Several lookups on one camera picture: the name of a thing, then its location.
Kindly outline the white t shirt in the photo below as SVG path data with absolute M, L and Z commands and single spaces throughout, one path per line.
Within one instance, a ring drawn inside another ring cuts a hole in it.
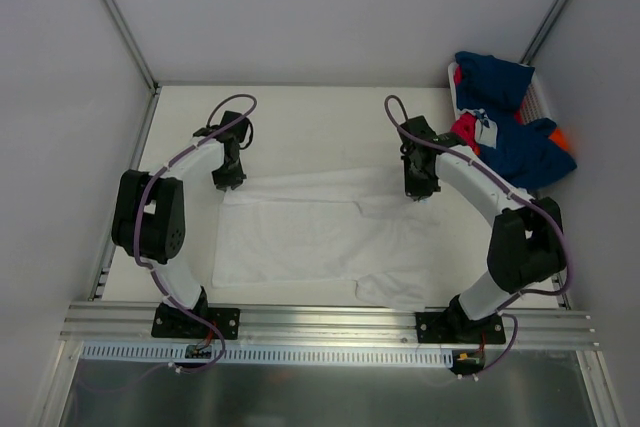
M 447 298 L 438 226 L 391 167 L 258 178 L 223 198 L 212 283 L 351 281 L 361 301 L 417 311 Z

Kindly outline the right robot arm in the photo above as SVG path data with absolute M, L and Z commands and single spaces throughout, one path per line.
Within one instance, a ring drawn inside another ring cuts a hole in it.
M 447 183 L 491 227 L 485 273 L 456 295 L 433 324 L 459 342 L 470 342 L 531 285 L 567 267 L 559 206 L 517 191 L 460 136 L 436 134 L 423 116 L 405 120 L 398 133 L 405 195 L 422 201 Z

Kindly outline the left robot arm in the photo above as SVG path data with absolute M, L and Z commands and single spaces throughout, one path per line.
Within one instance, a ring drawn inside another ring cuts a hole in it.
M 112 242 L 150 274 L 185 336 L 197 337 L 209 324 L 204 287 L 182 252 L 188 203 L 203 190 L 240 187 L 246 179 L 240 155 L 252 140 L 249 118 L 226 111 L 219 125 L 198 129 L 187 147 L 156 170 L 130 169 L 120 178 Z

